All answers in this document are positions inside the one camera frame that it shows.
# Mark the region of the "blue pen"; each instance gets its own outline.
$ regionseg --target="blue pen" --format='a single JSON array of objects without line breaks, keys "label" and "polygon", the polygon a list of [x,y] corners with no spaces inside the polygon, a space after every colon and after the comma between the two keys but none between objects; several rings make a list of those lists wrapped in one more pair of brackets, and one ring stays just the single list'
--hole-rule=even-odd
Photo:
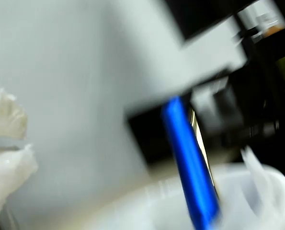
[{"label": "blue pen", "polygon": [[181,98],[172,98],[163,107],[162,119],[178,166],[190,218],[196,230],[209,230],[218,214],[219,204]]}]

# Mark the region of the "black device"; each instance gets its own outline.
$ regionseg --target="black device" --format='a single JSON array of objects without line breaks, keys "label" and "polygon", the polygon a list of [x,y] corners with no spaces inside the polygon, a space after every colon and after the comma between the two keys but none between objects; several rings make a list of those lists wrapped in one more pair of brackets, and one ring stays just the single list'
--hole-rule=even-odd
[{"label": "black device", "polygon": [[[262,163],[285,174],[285,29],[255,42],[252,36],[258,28],[246,28],[238,16],[239,11],[255,2],[252,0],[165,1],[185,40],[229,16],[240,28],[238,37],[248,59],[245,65],[234,72],[221,71],[188,89],[188,95],[194,97],[199,88],[227,79],[226,86],[213,95],[223,124],[218,129],[209,129],[212,119],[207,119],[207,111],[200,111],[188,98],[186,101],[187,109],[196,113],[206,150],[250,145]],[[285,0],[274,3],[285,17]],[[150,164],[171,157],[160,119],[164,103],[128,118]]]}]

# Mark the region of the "white plastic container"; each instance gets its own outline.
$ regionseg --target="white plastic container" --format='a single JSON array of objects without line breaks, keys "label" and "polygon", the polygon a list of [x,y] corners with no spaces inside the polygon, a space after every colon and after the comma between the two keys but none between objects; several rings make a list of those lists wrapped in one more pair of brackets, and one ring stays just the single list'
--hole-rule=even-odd
[{"label": "white plastic container", "polygon": [[[285,177],[274,168],[268,166],[264,168],[274,187],[277,219],[269,217],[267,221],[262,221],[264,217],[262,219],[257,217],[256,222],[247,223],[245,220],[250,218],[247,214],[242,216],[241,213],[236,213],[241,217],[237,219],[238,217],[229,216],[235,213],[230,213],[228,218],[232,218],[237,224],[239,221],[243,222],[238,230],[285,230]],[[248,191],[248,188],[252,188],[252,181],[244,164],[220,165],[213,167],[212,172],[222,208],[229,199],[233,198],[231,193],[235,189],[241,189],[248,200],[248,204],[245,204],[244,200],[237,201],[240,212],[241,205],[253,207],[258,204],[257,193]],[[193,226],[188,216],[180,179],[173,177],[139,189],[106,206],[94,215],[92,221],[88,221],[83,229],[192,230]]]}]

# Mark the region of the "white surface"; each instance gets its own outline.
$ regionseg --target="white surface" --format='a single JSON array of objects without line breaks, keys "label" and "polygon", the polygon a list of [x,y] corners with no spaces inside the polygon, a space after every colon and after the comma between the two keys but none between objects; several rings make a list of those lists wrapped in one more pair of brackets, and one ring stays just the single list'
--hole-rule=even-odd
[{"label": "white surface", "polygon": [[[279,221],[273,223],[271,228],[263,228],[267,223],[253,222],[245,230],[285,230],[285,177],[277,170],[266,167],[266,173],[273,183],[276,197],[275,211]],[[213,175],[221,198],[221,205],[226,206],[234,188],[239,187],[244,192],[244,200],[256,200],[257,194],[249,194],[252,186],[249,171],[243,164],[224,165],[215,167]],[[191,230],[192,224],[187,213],[186,202],[183,196],[182,185],[178,177],[169,178],[146,186],[134,193],[116,200],[105,206],[97,214],[86,218],[79,225],[67,228],[67,221],[63,225],[48,228],[49,230]]]},{"label": "white surface", "polygon": [[148,177],[125,106],[244,62],[230,20],[181,49],[154,1],[112,2],[0,0],[0,82],[26,108],[39,162],[9,200],[22,229]]}]

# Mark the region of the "blue cylinder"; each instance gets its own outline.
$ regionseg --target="blue cylinder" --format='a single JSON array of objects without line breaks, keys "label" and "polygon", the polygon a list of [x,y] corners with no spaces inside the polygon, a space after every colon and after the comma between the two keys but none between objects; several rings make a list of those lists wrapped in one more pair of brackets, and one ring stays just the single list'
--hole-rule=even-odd
[{"label": "blue cylinder", "polygon": [[218,200],[181,98],[172,98],[163,107],[162,119],[178,166],[190,218],[196,230],[209,230],[219,211]]}]

